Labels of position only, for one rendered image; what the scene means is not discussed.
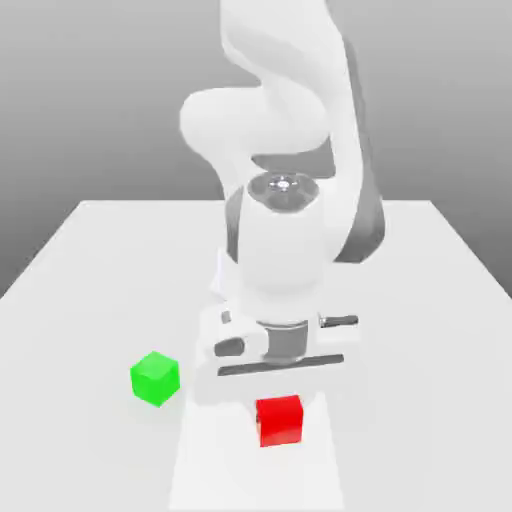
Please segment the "small green cube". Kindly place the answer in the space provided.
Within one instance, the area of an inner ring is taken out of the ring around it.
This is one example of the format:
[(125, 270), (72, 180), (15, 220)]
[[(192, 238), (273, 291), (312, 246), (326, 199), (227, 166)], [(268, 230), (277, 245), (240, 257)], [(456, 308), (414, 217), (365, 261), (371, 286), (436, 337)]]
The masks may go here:
[(130, 368), (132, 390), (136, 397), (161, 407), (181, 388), (179, 363), (152, 351)]

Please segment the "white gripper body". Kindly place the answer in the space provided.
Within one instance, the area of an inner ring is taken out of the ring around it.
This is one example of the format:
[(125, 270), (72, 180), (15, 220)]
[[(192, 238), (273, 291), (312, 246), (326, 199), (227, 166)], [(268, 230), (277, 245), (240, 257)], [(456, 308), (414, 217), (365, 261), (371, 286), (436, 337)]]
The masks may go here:
[(343, 375), (342, 353), (308, 356), (288, 364), (255, 362), (234, 365), (203, 364), (194, 378), (194, 400), (200, 405), (251, 404), (259, 399), (288, 395), (314, 397), (335, 388)]

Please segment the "small red cube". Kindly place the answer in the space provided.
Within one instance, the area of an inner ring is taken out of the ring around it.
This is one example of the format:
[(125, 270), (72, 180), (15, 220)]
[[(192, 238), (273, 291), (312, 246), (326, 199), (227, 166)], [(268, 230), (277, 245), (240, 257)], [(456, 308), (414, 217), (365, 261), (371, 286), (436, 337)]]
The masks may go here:
[(255, 405), (261, 447), (302, 440), (304, 409), (298, 395), (258, 399)]

